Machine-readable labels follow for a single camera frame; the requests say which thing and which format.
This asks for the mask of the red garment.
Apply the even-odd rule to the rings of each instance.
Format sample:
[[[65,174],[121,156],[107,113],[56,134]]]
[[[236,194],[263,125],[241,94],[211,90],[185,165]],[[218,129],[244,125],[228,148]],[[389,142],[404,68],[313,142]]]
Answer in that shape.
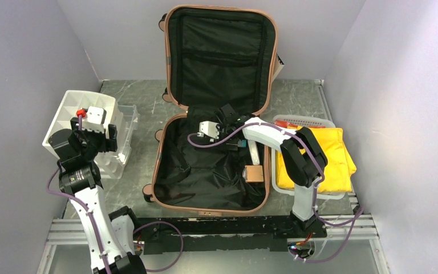
[[[283,128],[326,128],[326,126],[321,122],[316,122],[312,120],[275,120],[274,124]]]

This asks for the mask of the pink hard-shell suitcase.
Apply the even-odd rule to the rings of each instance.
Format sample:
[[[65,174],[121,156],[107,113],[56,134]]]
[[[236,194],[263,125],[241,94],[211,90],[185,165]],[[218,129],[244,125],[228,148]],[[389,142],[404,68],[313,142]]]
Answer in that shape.
[[[270,192],[270,150],[259,144],[264,182],[242,176],[253,165],[246,148],[197,148],[199,123],[218,122],[226,106],[238,115],[261,115],[268,107],[277,60],[274,19],[260,10],[180,5],[160,23],[165,35],[164,95],[182,112],[156,133],[157,159],[146,202],[222,215],[246,215],[263,207]]]

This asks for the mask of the white plastic drawer organizer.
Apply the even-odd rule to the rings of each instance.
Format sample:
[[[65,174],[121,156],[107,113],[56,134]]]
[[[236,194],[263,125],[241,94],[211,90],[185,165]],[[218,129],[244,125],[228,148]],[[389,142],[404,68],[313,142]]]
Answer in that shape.
[[[82,132],[88,140],[102,139],[101,152],[94,158],[102,178],[119,179],[130,156],[131,137],[139,122],[140,115],[134,104],[119,105],[114,97],[98,92],[68,90],[47,130],[42,146],[58,158],[58,154],[49,142],[50,137],[58,132],[67,140],[78,126],[77,110],[90,106],[106,110],[106,130],[104,133]]]

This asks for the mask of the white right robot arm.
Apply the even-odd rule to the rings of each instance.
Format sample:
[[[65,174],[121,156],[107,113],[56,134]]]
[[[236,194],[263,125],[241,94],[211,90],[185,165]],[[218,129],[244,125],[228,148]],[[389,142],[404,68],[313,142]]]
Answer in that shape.
[[[204,121],[199,132],[210,137],[216,145],[223,144],[237,134],[280,152],[287,175],[294,183],[294,202],[290,228],[294,235],[306,236],[316,221],[318,187],[325,179],[327,156],[313,132],[282,128],[248,114],[238,115],[230,105],[216,113],[218,122]]]

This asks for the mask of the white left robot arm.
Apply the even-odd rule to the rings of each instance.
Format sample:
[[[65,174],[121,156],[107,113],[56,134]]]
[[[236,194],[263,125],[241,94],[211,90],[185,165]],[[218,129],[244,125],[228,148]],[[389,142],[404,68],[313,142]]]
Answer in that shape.
[[[135,214],[128,207],[106,212],[100,169],[95,163],[99,153],[117,150],[117,129],[106,123],[106,117],[103,108],[81,108],[70,119],[70,128],[49,137],[58,156],[59,193],[78,213],[92,273],[146,273],[133,244],[140,232]]]

